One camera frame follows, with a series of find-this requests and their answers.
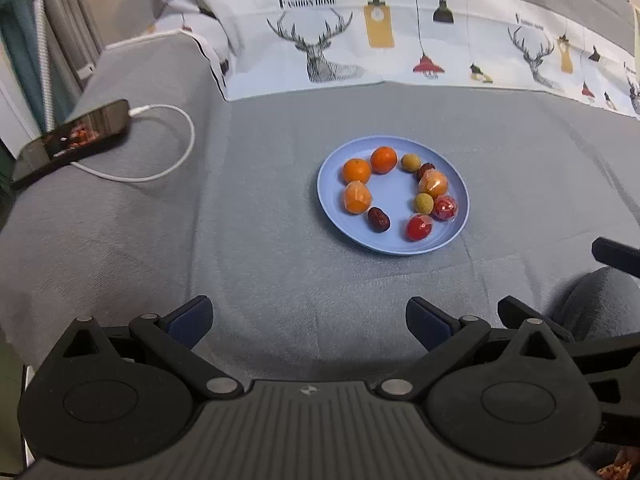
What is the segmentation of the orange mandarin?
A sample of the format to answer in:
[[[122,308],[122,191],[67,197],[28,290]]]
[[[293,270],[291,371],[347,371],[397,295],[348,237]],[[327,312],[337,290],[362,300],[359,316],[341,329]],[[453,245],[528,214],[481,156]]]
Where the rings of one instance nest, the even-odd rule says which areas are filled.
[[[346,184],[356,181],[367,184],[371,174],[371,166],[363,158],[351,158],[342,167],[342,179]]]
[[[390,146],[380,146],[372,152],[370,165],[376,174],[388,174],[397,165],[397,153]]]

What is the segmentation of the black smartphone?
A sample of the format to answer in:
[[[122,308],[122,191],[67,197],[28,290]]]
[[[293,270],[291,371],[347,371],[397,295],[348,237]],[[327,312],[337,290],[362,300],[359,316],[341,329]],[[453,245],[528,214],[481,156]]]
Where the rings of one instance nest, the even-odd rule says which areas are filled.
[[[117,100],[27,143],[13,168],[12,190],[27,188],[55,170],[119,144],[129,131],[129,112],[128,101]]]

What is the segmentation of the grey trouser knee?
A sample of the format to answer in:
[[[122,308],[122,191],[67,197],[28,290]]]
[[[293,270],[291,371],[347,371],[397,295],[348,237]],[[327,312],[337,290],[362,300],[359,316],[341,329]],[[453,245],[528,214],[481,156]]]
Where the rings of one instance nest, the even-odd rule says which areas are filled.
[[[593,271],[576,282],[551,318],[577,341],[638,333],[639,284],[612,268]]]

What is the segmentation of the blue round plate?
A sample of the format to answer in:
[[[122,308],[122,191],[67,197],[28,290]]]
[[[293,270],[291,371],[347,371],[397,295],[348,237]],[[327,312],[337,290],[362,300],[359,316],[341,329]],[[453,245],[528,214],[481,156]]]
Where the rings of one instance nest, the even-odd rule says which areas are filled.
[[[390,217],[387,231],[374,232],[365,214],[351,214],[344,207],[344,163],[351,158],[368,159],[381,146],[389,146],[398,156],[418,155],[424,162],[434,164],[449,181],[448,194],[457,201],[458,213],[451,220],[436,220],[431,234],[424,240],[413,242],[406,237],[407,221],[414,214],[412,202],[418,182],[405,170],[395,168],[388,174],[374,174],[367,183],[372,205]],[[339,231],[363,247],[394,256],[422,255],[445,247],[462,232],[470,212],[468,189],[458,170],[428,146],[399,136],[365,136],[336,148],[319,168],[317,195],[324,213]]]

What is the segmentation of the striped white pole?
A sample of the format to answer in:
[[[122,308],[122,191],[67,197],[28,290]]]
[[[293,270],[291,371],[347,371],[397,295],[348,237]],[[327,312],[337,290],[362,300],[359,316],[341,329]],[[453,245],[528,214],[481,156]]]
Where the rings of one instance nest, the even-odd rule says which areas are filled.
[[[55,114],[52,100],[50,58],[47,40],[47,19],[43,0],[34,0],[34,13],[44,125],[46,126],[46,130],[50,131],[55,126]]]

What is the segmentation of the dark red jujube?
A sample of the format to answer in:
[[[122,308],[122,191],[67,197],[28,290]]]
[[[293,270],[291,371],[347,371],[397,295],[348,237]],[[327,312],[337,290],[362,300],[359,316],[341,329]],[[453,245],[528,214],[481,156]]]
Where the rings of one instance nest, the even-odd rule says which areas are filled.
[[[370,228],[377,233],[383,233],[390,228],[390,218],[378,207],[371,207],[368,210],[367,218]]]
[[[427,171],[430,171],[434,168],[435,166],[433,164],[431,164],[430,162],[426,162],[418,170],[416,170],[416,173],[414,174],[416,180],[420,181]]]

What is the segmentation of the red fruit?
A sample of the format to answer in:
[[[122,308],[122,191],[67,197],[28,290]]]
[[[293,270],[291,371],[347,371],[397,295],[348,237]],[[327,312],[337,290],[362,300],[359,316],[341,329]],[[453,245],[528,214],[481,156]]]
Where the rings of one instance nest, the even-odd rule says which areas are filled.
[[[406,223],[405,234],[410,242],[425,240],[433,231],[433,219],[428,214],[414,214]]]
[[[439,221],[449,221],[456,218],[459,206],[450,195],[441,195],[434,199],[432,216]]]

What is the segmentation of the yellow green small fruit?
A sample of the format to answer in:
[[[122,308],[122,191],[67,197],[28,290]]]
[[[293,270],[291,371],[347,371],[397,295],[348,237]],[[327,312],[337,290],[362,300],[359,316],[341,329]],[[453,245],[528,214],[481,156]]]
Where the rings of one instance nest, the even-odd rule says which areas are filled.
[[[434,198],[428,193],[419,193],[414,198],[413,207],[417,214],[428,216],[434,209]]]
[[[414,153],[405,154],[404,156],[401,157],[400,162],[401,162],[402,169],[407,172],[410,172],[410,174],[414,174],[422,166],[420,157]]]

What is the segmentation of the orange fruit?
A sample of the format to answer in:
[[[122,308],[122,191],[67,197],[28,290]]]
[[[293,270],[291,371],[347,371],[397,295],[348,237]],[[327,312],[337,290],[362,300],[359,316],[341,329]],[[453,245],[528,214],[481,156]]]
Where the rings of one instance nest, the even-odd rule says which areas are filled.
[[[437,198],[448,192],[448,179],[436,169],[426,170],[418,184],[419,192]]]
[[[360,181],[349,182],[342,195],[343,207],[349,214],[363,214],[372,203],[372,195]]]

